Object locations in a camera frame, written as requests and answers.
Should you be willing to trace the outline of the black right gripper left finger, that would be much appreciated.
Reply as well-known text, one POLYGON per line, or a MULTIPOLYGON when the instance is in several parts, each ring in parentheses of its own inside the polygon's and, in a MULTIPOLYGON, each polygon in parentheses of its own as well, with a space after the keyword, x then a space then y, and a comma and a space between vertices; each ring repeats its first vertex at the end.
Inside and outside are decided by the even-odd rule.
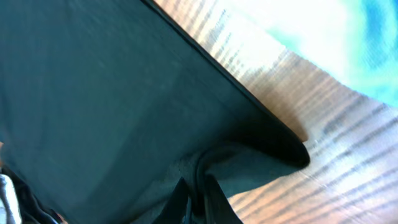
POLYGON ((192 223, 192 200, 188 185, 180 178, 175 186, 169 201, 162 209, 160 215, 153 224, 191 224, 192 223))

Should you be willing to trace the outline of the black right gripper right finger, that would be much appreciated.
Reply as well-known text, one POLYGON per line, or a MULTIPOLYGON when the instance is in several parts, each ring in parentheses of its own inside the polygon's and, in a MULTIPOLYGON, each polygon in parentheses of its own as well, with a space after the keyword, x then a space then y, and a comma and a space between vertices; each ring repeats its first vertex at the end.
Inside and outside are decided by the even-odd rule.
POLYGON ((205 177, 203 196, 206 224, 243 224, 212 175, 205 177))

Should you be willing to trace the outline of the black t-shirt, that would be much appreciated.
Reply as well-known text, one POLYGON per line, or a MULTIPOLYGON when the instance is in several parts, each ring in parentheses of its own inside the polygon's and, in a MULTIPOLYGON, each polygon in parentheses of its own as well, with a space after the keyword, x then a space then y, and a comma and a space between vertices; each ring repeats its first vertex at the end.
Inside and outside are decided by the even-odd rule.
POLYGON ((153 223, 180 178, 206 223, 308 166, 301 140, 153 1, 1 2, 1 174, 22 223, 153 223))

